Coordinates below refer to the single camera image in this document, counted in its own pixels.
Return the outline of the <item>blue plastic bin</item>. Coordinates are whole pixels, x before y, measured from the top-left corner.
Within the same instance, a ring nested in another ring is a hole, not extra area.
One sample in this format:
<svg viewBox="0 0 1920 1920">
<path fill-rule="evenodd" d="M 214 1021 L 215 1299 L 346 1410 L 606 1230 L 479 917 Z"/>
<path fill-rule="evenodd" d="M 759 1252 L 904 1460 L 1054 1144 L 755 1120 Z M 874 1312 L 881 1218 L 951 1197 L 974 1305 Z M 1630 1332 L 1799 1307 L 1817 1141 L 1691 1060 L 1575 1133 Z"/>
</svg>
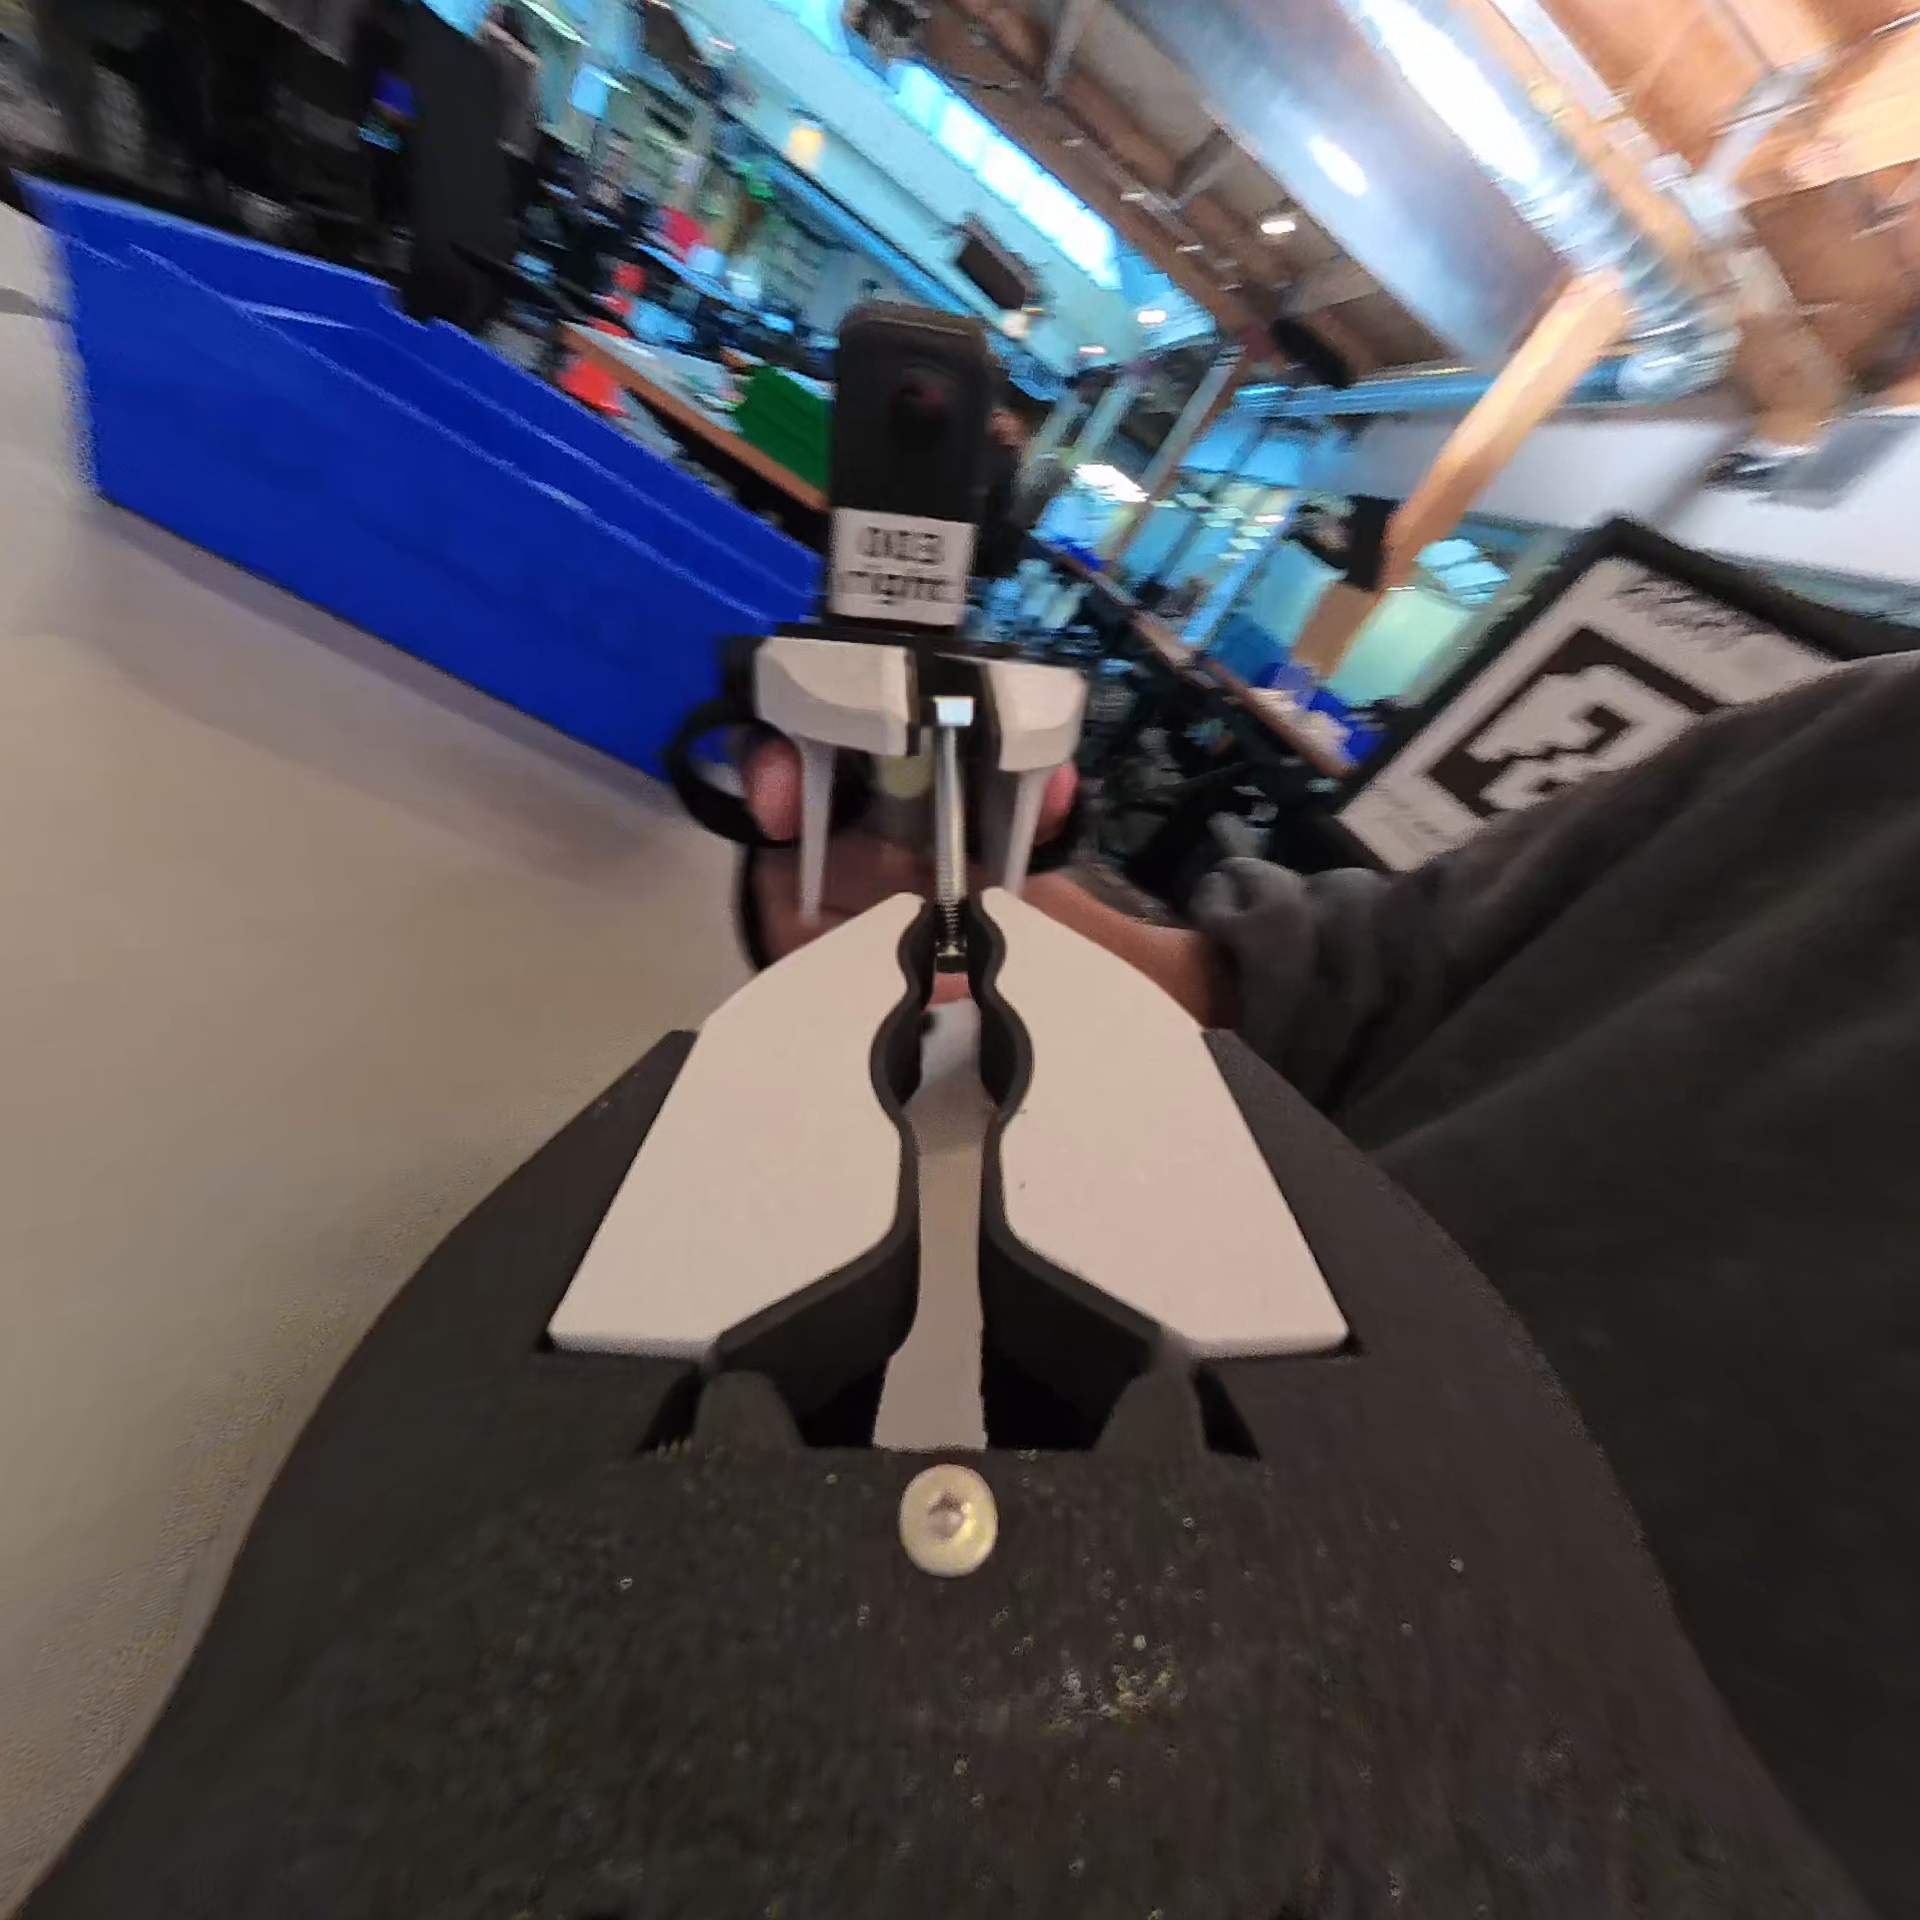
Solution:
<svg viewBox="0 0 1920 1920">
<path fill-rule="evenodd" d="M 809 611 L 806 545 L 384 282 L 23 192 L 112 506 L 654 774 L 724 643 Z"/>
</svg>

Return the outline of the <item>grey desk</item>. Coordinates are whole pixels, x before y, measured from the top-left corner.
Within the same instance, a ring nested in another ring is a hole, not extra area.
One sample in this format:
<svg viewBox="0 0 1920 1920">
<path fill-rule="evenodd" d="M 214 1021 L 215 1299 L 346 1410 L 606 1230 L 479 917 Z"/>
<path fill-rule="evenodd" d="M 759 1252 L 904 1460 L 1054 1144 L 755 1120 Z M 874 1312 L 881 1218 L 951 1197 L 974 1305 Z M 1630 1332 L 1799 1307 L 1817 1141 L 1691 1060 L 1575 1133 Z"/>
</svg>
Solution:
<svg viewBox="0 0 1920 1920">
<path fill-rule="evenodd" d="M 488 1194 L 746 977 L 657 781 L 108 507 L 2 237 L 2 1900 Z"/>
</svg>

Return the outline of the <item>wooden beam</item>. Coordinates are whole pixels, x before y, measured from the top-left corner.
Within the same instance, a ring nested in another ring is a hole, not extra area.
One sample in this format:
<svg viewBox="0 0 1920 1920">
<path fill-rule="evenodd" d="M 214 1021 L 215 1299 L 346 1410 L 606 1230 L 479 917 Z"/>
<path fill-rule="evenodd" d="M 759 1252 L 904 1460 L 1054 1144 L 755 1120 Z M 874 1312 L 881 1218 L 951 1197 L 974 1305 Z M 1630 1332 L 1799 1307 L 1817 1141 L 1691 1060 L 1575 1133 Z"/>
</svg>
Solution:
<svg viewBox="0 0 1920 1920">
<path fill-rule="evenodd" d="M 1632 307 L 1618 270 L 1568 278 L 1391 515 L 1376 593 L 1403 587 L 1419 556 L 1457 528 L 1523 441 L 1616 345 L 1630 321 Z"/>
</svg>

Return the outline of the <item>person's right hand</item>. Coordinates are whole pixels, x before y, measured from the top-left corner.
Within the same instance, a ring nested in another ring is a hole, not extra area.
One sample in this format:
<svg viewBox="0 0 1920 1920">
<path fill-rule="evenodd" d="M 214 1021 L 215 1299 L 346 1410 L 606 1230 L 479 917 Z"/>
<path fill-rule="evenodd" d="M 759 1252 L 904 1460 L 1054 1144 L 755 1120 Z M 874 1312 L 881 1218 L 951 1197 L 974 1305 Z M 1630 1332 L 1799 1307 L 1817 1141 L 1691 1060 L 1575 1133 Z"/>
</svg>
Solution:
<svg viewBox="0 0 1920 1920">
<path fill-rule="evenodd" d="M 776 842 L 742 867 L 742 938 L 759 969 L 889 897 L 931 897 L 931 854 L 852 825 L 828 846 L 823 905 L 807 920 L 800 909 L 800 750 L 778 733 L 755 737 L 742 753 L 739 774 L 758 830 Z M 1202 1027 L 1223 1029 L 1238 1017 L 1225 952 L 1200 931 L 1139 917 L 1136 900 L 1103 868 L 1075 862 L 1028 875 L 1025 899 L 1145 973 Z"/>
</svg>

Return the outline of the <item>black white marker board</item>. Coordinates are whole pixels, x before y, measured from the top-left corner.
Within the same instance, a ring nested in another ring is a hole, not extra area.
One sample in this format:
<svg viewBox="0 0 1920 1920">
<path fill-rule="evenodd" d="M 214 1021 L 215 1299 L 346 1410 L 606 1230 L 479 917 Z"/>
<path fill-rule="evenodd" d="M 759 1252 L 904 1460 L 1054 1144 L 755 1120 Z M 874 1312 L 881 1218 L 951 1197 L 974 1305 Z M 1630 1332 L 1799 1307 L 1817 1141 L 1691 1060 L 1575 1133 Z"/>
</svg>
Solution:
<svg viewBox="0 0 1920 1920">
<path fill-rule="evenodd" d="M 1913 644 L 1912 626 L 1609 520 L 1394 722 L 1332 808 L 1328 838 L 1347 860 L 1408 873 L 1716 714 Z"/>
</svg>

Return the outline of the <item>black office chair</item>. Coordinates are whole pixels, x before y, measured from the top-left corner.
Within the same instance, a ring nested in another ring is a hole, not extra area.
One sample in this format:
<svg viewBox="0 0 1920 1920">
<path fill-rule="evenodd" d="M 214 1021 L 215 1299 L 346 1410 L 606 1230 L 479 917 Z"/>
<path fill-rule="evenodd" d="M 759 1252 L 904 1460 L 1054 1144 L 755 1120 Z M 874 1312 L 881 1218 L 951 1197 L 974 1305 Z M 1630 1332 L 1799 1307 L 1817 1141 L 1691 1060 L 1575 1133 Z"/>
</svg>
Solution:
<svg viewBox="0 0 1920 1920">
<path fill-rule="evenodd" d="M 507 294 L 521 187 L 540 132 L 540 60 L 515 4 L 466 33 L 430 4 L 403 26 L 414 92 L 404 137 L 411 235 L 400 304 L 411 321 L 479 336 Z"/>
</svg>

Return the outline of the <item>silver bolt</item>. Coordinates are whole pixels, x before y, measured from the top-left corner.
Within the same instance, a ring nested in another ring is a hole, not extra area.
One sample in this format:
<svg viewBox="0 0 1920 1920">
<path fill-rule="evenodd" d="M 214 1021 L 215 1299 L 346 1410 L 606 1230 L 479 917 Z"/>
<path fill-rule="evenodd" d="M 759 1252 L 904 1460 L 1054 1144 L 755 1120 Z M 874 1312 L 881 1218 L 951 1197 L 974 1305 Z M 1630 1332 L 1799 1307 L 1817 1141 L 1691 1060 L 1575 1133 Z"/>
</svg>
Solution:
<svg viewBox="0 0 1920 1920">
<path fill-rule="evenodd" d="M 969 965 L 969 805 L 962 741 L 964 725 L 938 722 L 931 732 L 934 902 L 939 921 L 936 969 L 945 977 L 961 977 Z"/>
</svg>

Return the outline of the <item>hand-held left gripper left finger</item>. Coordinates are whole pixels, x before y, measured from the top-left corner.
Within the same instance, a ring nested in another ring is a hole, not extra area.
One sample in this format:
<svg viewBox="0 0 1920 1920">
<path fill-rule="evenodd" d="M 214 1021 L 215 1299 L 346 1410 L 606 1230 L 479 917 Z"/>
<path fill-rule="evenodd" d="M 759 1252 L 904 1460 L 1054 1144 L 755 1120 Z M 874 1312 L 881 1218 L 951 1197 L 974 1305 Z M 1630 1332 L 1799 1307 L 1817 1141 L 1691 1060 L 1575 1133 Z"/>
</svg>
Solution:
<svg viewBox="0 0 1920 1920">
<path fill-rule="evenodd" d="M 561 1353 L 755 1374 L 871 1420 L 921 1304 L 905 1106 L 943 923 L 891 897 L 732 995 L 684 1048 L 550 1320 Z"/>
</svg>

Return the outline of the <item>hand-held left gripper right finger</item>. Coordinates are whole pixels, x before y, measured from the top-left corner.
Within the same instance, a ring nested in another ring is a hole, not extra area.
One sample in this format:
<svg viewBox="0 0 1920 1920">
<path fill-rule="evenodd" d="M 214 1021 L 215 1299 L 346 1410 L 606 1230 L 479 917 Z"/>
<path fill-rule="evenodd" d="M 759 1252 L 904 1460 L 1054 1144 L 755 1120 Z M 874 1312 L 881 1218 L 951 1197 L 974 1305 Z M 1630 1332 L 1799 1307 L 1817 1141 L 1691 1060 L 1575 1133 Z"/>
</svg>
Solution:
<svg viewBox="0 0 1920 1920">
<path fill-rule="evenodd" d="M 1142 1376 L 1324 1357 L 1352 1329 L 1210 1033 L 1014 893 L 968 905 L 984 1357 L 1075 1420 Z"/>
</svg>

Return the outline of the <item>silver ventilation duct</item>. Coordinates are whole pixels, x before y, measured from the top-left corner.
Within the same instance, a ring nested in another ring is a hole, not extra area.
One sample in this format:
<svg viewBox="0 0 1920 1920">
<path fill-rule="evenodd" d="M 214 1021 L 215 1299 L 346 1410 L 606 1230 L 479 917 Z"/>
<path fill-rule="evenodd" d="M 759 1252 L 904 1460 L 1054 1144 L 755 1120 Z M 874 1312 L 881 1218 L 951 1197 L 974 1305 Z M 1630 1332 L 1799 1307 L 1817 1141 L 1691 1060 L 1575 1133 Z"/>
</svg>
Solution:
<svg viewBox="0 0 1920 1920">
<path fill-rule="evenodd" d="M 1568 274 L 1618 276 L 1622 402 L 1683 401 L 1734 376 L 1754 230 L 1726 165 L 1663 147 L 1551 4 L 1342 11 Z"/>
</svg>

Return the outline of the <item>person's dark clothing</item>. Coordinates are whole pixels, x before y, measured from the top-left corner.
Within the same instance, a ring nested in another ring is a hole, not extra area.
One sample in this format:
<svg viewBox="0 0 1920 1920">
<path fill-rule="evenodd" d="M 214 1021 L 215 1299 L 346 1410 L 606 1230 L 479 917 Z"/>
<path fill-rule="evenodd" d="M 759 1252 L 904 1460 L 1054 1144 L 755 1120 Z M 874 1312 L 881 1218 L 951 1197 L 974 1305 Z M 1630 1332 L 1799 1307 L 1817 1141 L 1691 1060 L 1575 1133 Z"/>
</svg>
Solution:
<svg viewBox="0 0 1920 1920">
<path fill-rule="evenodd" d="M 1750 1741 L 1916 1915 L 1916 990 L 1468 1013 L 1332 1002 L 1292 1073 L 1495 1283 Z"/>
</svg>

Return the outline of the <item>person's right forearm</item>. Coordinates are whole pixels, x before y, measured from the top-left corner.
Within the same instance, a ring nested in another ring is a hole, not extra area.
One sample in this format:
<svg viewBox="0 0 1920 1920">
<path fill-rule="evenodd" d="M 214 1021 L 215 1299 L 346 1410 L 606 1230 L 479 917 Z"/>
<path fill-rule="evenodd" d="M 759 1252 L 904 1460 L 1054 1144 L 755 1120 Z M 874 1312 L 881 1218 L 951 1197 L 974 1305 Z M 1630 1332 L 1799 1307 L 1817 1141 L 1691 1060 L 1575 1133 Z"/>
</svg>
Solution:
<svg viewBox="0 0 1920 1920">
<path fill-rule="evenodd" d="M 1359 1145 L 1649 1125 L 1916 1043 L 1916 651 L 1721 712 L 1415 872 L 1227 860 L 1193 897 L 1233 1030 Z"/>
</svg>

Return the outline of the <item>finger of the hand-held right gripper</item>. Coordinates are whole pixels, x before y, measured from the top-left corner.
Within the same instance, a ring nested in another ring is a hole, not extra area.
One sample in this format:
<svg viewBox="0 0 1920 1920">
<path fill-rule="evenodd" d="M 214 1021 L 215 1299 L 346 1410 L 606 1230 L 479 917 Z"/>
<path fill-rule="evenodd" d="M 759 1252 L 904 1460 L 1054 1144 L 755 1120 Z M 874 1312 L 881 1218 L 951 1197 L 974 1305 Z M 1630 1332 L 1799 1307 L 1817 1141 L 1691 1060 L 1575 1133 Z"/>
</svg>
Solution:
<svg viewBox="0 0 1920 1920">
<path fill-rule="evenodd" d="M 977 689 L 974 858 L 1019 897 L 1076 833 L 1089 683 L 1071 666 L 984 659 Z"/>
<path fill-rule="evenodd" d="M 806 920 L 825 902 L 836 758 L 905 756 L 921 725 L 919 669 L 905 646 L 876 640 L 768 637 L 752 666 L 758 717 L 800 755 L 800 889 Z"/>
</svg>

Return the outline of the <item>green crate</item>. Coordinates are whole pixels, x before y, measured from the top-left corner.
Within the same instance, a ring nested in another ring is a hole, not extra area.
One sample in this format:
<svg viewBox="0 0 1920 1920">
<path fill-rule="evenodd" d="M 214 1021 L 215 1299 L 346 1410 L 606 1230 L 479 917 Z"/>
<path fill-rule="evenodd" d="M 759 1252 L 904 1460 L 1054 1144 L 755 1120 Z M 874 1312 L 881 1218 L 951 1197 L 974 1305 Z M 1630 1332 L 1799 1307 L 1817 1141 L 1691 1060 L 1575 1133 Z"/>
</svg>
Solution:
<svg viewBox="0 0 1920 1920">
<path fill-rule="evenodd" d="M 764 458 L 825 493 L 832 480 L 832 387 L 774 363 L 736 385 L 734 433 Z"/>
</svg>

